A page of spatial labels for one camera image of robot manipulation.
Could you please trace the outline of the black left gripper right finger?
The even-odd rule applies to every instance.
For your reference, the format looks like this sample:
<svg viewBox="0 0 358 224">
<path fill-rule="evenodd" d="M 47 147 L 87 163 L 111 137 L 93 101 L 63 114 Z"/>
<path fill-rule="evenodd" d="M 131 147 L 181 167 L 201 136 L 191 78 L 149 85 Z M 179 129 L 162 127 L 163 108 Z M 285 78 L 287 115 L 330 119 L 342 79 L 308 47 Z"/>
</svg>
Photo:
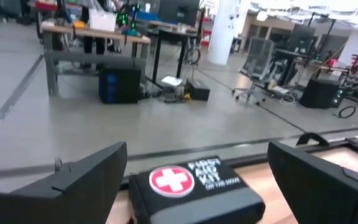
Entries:
<svg viewBox="0 0 358 224">
<path fill-rule="evenodd" d="M 358 172 L 280 142 L 267 157 L 298 223 L 358 224 Z"/>
</svg>

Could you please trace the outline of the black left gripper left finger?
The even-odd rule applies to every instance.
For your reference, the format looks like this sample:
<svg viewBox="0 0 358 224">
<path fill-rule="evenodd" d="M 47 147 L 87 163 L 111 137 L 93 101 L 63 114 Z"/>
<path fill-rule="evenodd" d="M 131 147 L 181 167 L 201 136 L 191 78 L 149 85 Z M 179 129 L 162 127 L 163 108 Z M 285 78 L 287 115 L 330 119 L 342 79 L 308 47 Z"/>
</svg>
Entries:
<svg viewBox="0 0 358 224">
<path fill-rule="evenodd" d="M 0 193 L 0 223 L 106 223 L 127 164 L 118 142 L 10 193 Z"/>
</svg>

